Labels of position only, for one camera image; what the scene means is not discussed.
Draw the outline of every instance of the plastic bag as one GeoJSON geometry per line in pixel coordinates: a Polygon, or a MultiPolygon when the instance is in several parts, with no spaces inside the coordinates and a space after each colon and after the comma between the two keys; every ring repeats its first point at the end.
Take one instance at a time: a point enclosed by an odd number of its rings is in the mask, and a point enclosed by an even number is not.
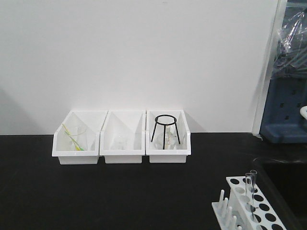
{"type": "Polygon", "coordinates": [[[307,9],[287,8],[272,79],[307,78],[307,9]]]}

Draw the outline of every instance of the test tube rack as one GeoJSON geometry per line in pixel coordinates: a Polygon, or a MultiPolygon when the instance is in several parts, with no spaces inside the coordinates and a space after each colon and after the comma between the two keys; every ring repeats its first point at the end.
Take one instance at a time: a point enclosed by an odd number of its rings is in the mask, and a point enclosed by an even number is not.
{"type": "Polygon", "coordinates": [[[257,185],[254,189],[255,208],[250,208],[245,177],[226,177],[226,180],[230,186],[229,199],[224,199],[224,190],[221,190],[219,202],[212,202],[221,230],[286,230],[257,185]]]}

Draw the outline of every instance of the black countertop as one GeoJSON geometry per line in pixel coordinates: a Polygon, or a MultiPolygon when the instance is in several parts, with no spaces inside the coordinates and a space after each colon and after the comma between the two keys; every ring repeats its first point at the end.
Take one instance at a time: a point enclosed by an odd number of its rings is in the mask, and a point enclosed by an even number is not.
{"type": "MultiPolygon", "coordinates": [[[[193,133],[186,164],[143,157],[142,164],[60,165],[52,141],[0,136],[1,230],[219,230],[211,202],[221,189],[229,196],[226,176],[244,175],[258,157],[307,151],[247,133],[193,133]]],[[[261,178],[257,184],[265,190],[261,178]]]]}

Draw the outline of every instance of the glassware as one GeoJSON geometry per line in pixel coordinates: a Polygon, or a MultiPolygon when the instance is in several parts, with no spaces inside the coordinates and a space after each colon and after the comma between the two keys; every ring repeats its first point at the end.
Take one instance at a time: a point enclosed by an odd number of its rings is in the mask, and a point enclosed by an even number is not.
{"type": "MultiPolygon", "coordinates": [[[[161,133],[157,137],[157,143],[156,143],[157,149],[159,150],[163,149],[163,141],[164,141],[164,133],[161,133]]],[[[177,143],[178,143],[177,137],[171,132],[171,128],[167,126],[165,130],[165,149],[173,150],[177,143]]]]}
{"type": "Polygon", "coordinates": [[[70,151],[84,151],[87,150],[87,137],[85,125],[77,125],[71,129],[62,124],[66,135],[69,137],[68,145],[70,151]]]}
{"type": "Polygon", "coordinates": [[[116,135],[111,147],[112,150],[125,150],[127,148],[127,137],[123,134],[116,135]]]}
{"type": "Polygon", "coordinates": [[[254,204],[255,185],[257,179],[257,171],[251,170],[245,174],[245,195],[248,197],[247,209],[252,213],[254,218],[254,212],[256,210],[254,204]]]}

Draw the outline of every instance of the metal ring stand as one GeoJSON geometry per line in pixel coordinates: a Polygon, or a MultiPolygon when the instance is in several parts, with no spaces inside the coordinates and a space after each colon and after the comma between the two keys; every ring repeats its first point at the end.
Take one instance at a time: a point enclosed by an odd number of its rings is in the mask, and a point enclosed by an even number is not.
{"type": "Polygon", "coordinates": [[[172,115],[167,115],[167,114],[163,114],[163,115],[156,116],[156,118],[154,119],[154,121],[155,121],[155,125],[154,125],[154,130],[153,130],[152,141],[153,141],[153,139],[154,139],[154,133],[155,133],[155,128],[157,127],[157,124],[164,126],[163,149],[165,149],[165,130],[166,130],[166,126],[175,125],[175,127],[176,127],[176,132],[177,132],[178,142],[179,142],[179,144],[180,144],[179,133],[178,133],[178,128],[177,128],[177,119],[176,119],[174,116],[172,116],[172,115]],[[174,122],[173,122],[173,123],[169,123],[169,124],[161,123],[161,122],[158,121],[158,119],[159,119],[160,117],[162,117],[162,116],[171,117],[171,118],[174,119],[174,122]]]}

